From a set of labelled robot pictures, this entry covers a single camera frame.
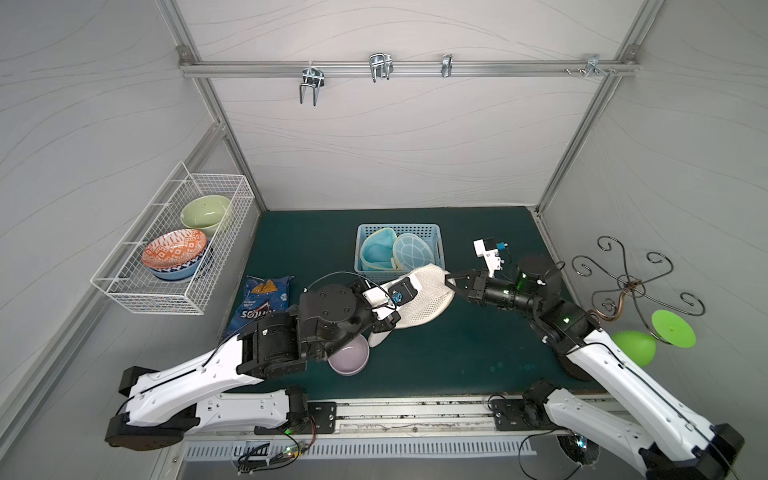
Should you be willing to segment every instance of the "green suction cup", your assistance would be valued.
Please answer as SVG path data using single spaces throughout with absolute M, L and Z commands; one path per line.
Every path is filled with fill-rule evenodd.
M 657 310 L 654 312 L 650 321 L 661 338 L 675 346 L 684 349 L 696 345 L 696 333 L 690 328 L 688 322 L 682 319 L 676 313 L 667 310 Z
M 628 330 L 611 336 L 614 343 L 639 367 L 644 367 L 656 356 L 656 339 L 647 333 Z

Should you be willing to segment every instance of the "mesh laundry bag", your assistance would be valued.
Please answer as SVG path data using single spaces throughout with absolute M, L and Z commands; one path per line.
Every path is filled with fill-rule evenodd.
M 453 290 L 445 285 L 445 271 L 437 265 L 427 265 L 413 270 L 408 275 L 415 275 L 422 284 L 416 298 L 403 305 L 398 312 L 400 321 L 395 325 L 396 329 L 406 329 L 410 326 L 423 325 L 432 321 L 443 313 L 453 300 Z M 401 276 L 392 283 L 397 283 L 407 275 Z M 370 333 L 368 344 L 379 345 L 389 332 Z

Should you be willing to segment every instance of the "chip bag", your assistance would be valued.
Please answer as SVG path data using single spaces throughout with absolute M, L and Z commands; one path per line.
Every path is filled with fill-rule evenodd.
M 286 310 L 290 305 L 288 292 L 291 280 L 293 280 L 292 276 L 276 279 L 248 276 L 243 288 L 243 302 L 235 310 L 230 324 L 224 331 L 224 337 L 232 335 L 252 320 L 269 312 Z

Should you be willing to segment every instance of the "wire basket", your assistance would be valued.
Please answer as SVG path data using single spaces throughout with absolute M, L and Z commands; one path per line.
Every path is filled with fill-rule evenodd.
M 208 240 L 197 271 L 188 283 L 157 278 L 141 262 L 144 248 L 164 233 L 186 228 L 181 210 L 205 195 L 223 195 L 230 199 L 230 206 L 221 227 Z M 243 175 L 191 174 L 184 163 L 179 164 L 91 283 L 133 313 L 202 315 L 253 198 Z M 148 228 L 141 228 L 142 222 L 149 223 Z

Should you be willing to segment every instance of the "green balloon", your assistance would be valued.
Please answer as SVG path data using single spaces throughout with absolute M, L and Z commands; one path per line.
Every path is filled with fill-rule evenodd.
M 656 339 L 647 333 L 628 330 L 611 335 L 614 343 L 639 367 L 644 367 L 656 356 Z

